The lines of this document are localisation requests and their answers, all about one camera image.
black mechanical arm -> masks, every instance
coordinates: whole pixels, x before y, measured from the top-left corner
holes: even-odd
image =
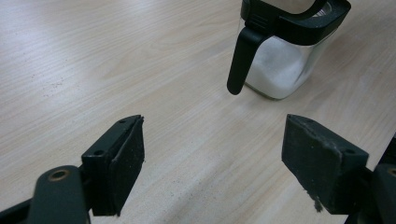
[[[0,213],[0,223],[90,222],[120,215],[145,158],[143,117],[117,121],[84,154],[80,167],[66,165],[40,176],[32,199]]]
[[[372,172],[369,154],[326,127],[288,115],[282,161],[318,212],[349,215],[347,224],[396,223],[396,139]]]

black handle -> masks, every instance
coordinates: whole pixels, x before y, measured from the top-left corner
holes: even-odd
[[[241,31],[236,41],[227,81],[227,89],[230,93],[237,95],[241,92],[257,49],[264,40],[271,36],[263,35],[247,27]]]

screw hole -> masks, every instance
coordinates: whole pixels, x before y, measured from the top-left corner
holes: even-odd
[[[394,177],[396,177],[396,168],[389,168],[389,169],[388,169],[388,173],[390,173],[391,175],[393,175]]]
[[[97,150],[97,151],[93,152],[93,155],[100,156],[100,155],[103,155],[104,153],[105,152],[103,150]]]
[[[347,149],[347,150],[346,150],[346,153],[347,153],[347,154],[355,154],[355,151],[352,150],[352,149]]]
[[[65,179],[70,172],[68,170],[57,170],[49,175],[49,181],[59,181]]]

black jar handle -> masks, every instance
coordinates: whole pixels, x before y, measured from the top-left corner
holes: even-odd
[[[230,93],[237,95],[241,92],[257,49],[269,37],[271,35],[263,35],[248,27],[242,29],[236,41],[227,81],[227,89]]]

wooden table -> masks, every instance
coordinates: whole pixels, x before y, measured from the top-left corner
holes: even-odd
[[[396,5],[350,2],[312,77],[271,101],[226,89],[241,0],[2,1],[0,210],[141,114],[143,170],[121,216],[93,223],[343,223],[316,213],[280,153],[289,113],[371,169],[396,131]]]

